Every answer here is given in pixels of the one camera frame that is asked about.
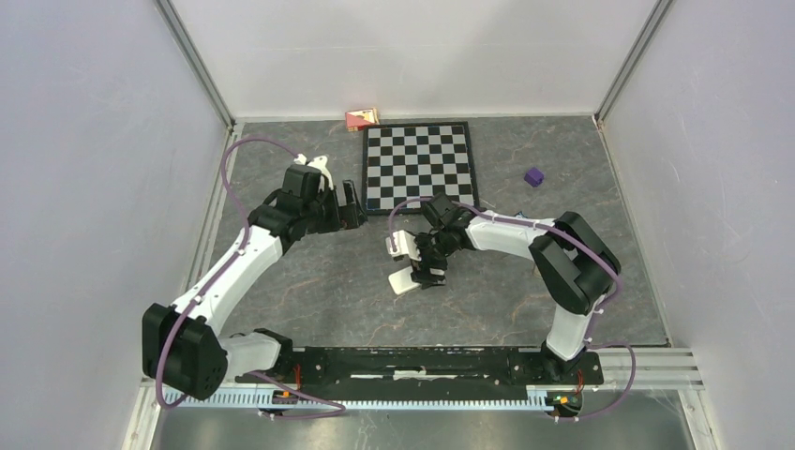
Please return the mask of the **red white remote control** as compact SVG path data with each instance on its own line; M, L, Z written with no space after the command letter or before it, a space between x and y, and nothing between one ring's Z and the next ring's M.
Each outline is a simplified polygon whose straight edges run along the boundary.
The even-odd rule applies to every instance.
M429 269L416 271L412 267L405 267L388 276L389 285L396 295L402 295L416 289L427 289L443 286L446 282L444 271Z

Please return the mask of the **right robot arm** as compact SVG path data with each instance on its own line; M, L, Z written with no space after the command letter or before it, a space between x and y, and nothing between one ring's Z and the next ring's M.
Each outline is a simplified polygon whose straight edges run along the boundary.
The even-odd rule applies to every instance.
M394 259L410 261L390 276L393 290L442 286L447 260L460 250L525 259L534 264L556 304L541 346L542 371L555 383L574 376L590 341L593 315L623 287L620 262L588 222L574 212L554 219L505 216L445 194L420 203L429 231L391 231L386 240Z

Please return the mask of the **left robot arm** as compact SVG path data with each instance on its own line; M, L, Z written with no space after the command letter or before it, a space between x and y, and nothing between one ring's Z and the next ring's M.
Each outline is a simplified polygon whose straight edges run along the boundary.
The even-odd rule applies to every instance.
M247 213L244 226L217 263L168 306L142 316L142 371L160 386L196 399L226 381L260 370L287 380L290 341L273 332L223 337L224 324L264 272L303 237L353 230L367 220L351 180L335 182L318 159L293 164L280 188Z

